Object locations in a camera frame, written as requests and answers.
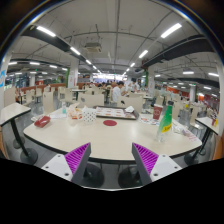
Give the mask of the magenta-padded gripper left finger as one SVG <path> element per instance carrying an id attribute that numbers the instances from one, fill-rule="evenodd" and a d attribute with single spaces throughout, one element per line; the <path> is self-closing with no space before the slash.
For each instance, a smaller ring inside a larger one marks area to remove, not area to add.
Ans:
<path id="1" fill-rule="evenodd" d="M 90 154 L 91 144 L 86 143 L 65 155 L 56 154 L 42 169 L 79 185 Z"/>

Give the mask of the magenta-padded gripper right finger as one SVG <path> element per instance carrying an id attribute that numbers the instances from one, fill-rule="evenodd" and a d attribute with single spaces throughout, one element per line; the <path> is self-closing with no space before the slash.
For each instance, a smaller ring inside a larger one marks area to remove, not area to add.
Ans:
<path id="1" fill-rule="evenodd" d="M 181 170 L 181 167 L 168 155 L 158 155 L 137 143 L 132 144 L 132 154 L 137 165 L 137 176 L 143 185 Z"/>

